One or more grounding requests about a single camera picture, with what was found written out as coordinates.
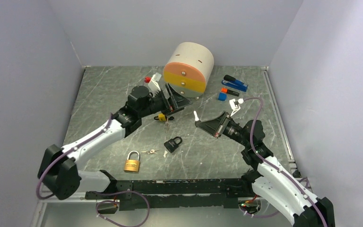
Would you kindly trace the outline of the black padlock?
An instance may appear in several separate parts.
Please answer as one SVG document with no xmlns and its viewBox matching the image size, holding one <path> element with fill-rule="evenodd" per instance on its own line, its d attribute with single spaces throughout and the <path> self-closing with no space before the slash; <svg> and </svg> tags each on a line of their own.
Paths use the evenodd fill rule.
<svg viewBox="0 0 363 227">
<path fill-rule="evenodd" d="M 183 142 L 182 138 L 177 136 L 166 141 L 164 143 L 164 147 L 168 152 L 173 153 L 180 146 L 182 142 Z"/>
</svg>

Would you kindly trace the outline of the black head key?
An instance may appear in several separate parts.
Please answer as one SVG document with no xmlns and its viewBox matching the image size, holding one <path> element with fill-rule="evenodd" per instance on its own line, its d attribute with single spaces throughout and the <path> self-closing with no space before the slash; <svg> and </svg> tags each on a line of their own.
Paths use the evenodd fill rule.
<svg viewBox="0 0 363 227">
<path fill-rule="evenodd" d="M 195 119 L 195 121 L 198 122 L 199 121 L 199 117 L 198 117 L 197 112 L 194 110 L 193 113 L 194 113 L 194 119 Z"/>
</svg>

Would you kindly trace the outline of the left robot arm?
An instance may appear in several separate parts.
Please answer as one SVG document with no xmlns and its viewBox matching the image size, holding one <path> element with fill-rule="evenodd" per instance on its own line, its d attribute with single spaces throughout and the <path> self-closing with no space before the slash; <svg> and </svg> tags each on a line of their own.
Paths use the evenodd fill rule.
<svg viewBox="0 0 363 227">
<path fill-rule="evenodd" d="M 84 165 L 111 144 L 132 134 L 144 117 L 162 113 L 170 116 L 192 104 L 169 84 L 168 96 L 158 85 L 135 86 L 125 105 L 97 129 L 70 144 L 49 146 L 37 174 L 36 196 L 40 200 L 55 196 L 65 200 L 75 192 L 98 191 L 105 199 L 116 194 L 116 179 L 106 171 L 82 171 Z"/>
</svg>

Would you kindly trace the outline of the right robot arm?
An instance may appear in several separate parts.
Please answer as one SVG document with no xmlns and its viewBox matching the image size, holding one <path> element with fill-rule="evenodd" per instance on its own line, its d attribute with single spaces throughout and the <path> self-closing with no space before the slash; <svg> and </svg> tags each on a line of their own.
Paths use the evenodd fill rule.
<svg viewBox="0 0 363 227">
<path fill-rule="evenodd" d="M 244 146 L 245 163 L 252 167 L 242 176 L 241 191 L 267 200 L 293 227 L 334 227 L 332 202 L 319 198 L 288 172 L 263 142 L 265 133 L 260 121 L 250 120 L 244 126 L 223 112 L 219 117 L 201 121 L 195 126 L 214 138 L 226 136 Z"/>
</svg>

